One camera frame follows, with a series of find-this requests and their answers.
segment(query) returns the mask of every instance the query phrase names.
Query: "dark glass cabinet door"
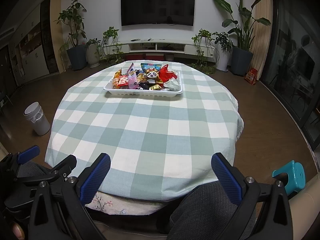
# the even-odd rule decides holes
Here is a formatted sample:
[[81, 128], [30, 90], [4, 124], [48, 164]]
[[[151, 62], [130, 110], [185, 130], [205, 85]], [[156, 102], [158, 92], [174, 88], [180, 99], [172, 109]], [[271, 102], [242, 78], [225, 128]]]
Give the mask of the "dark glass cabinet door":
[[44, 0], [40, 5], [40, 24], [44, 57], [49, 73], [54, 73], [58, 71], [58, 66], [54, 55], [51, 37], [50, 0]]
[[288, 109], [314, 149], [320, 138], [320, 27], [302, 1], [273, 2], [262, 82]]

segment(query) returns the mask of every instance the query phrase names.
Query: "blue gripper pad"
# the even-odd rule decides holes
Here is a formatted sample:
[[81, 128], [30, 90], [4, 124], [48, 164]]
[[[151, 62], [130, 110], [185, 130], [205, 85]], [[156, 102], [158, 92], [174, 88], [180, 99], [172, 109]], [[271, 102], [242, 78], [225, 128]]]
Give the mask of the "blue gripper pad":
[[101, 153], [96, 161], [91, 165], [91, 167], [95, 166], [95, 168], [91, 171], [87, 179], [80, 187], [79, 199], [83, 206], [85, 204], [89, 204], [92, 201], [102, 181], [110, 170], [111, 160], [108, 154]]
[[18, 164], [25, 164], [26, 162], [32, 160], [34, 157], [40, 154], [40, 148], [37, 145], [30, 147], [24, 152], [20, 153], [17, 158]]
[[241, 186], [230, 172], [232, 166], [228, 163], [228, 161], [221, 153], [216, 153], [212, 155], [211, 167], [213, 172], [218, 177], [219, 182], [222, 185], [231, 203], [239, 206], [242, 201], [242, 190]]

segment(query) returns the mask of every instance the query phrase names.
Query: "tablecloth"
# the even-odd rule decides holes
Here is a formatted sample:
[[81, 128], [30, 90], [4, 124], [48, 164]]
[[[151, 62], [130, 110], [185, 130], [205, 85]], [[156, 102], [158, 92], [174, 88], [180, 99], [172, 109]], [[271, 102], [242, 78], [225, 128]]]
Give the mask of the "tablecloth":
[[[121, 95], [103, 87], [134, 62], [169, 64], [180, 71], [183, 93], [173, 98]], [[169, 201], [215, 181], [211, 156], [233, 164], [244, 123], [237, 100], [211, 77], [181, 63], [126, 61], [68, 89], [52, 123], [45, 156], [55, 166], [73, 154], [78, 176], [103, 152], [111, 169], [99, 190], [133, 199]]]

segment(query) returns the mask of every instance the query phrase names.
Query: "trash can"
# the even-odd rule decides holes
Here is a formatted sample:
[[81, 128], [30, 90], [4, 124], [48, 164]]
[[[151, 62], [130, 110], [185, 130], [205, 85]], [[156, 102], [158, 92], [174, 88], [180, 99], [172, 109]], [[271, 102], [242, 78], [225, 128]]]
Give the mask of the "trash can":
[[50, 124], [38, 102], [32, 103], [24, 111], [25, 118], [31, 122], [32, 128], [38, 135], [44, 135], [50, 130]]

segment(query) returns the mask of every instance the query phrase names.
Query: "table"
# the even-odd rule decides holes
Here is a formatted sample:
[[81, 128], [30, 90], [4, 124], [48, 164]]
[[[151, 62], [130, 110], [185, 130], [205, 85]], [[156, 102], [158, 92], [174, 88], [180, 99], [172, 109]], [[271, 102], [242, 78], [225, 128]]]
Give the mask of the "table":
[[[180, 71], [184, 92], [173, 98], [122, 95], [103, 87], [134, 62], [169, 64]], [[181, 63], [127, 61], [68, 89], [58, 106], [45, 156], [55, 166], [73, 154], [78, 176], [101, 152], [111, 169], [99, 190], [116, 196], [169, 201], [217, 180], [211, 156], [233, 164], [244, 123], [237, 100], [211, 77]]]

